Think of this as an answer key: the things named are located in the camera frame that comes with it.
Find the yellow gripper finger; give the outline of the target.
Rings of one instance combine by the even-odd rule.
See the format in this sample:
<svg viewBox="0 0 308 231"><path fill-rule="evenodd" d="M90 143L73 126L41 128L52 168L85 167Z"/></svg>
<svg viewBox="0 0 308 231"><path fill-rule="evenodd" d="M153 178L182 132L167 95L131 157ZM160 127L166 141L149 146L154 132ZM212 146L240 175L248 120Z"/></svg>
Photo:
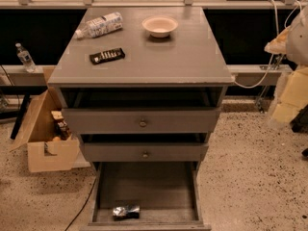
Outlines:
<svg viewBox="0 0 308 231"><path fill-rule="evenodd" d="M271 54L287 54L290 26L285 28L278 36L268 42L264 50Z"/></svg>
<svg viewBox="0 0 308 231"><path fill-rule="evenodd" d="M290 123L308 105L308 66L299 65L288 78L271 117L277 122Z"/></svg>

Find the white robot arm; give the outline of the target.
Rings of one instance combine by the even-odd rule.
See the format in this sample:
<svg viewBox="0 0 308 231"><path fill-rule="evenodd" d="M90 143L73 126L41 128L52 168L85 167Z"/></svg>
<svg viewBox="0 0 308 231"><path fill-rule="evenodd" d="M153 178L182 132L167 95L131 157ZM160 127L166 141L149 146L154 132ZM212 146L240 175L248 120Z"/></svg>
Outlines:
<svg viewBox="0 0 308 231"><path fill-rule="evenodd" d="M268 42L265 51L284 54L297 65L295 71L283 76L276 87L276 104L271 118L290 123L308 105L308 6L299 12L291 25Z"/></svg>

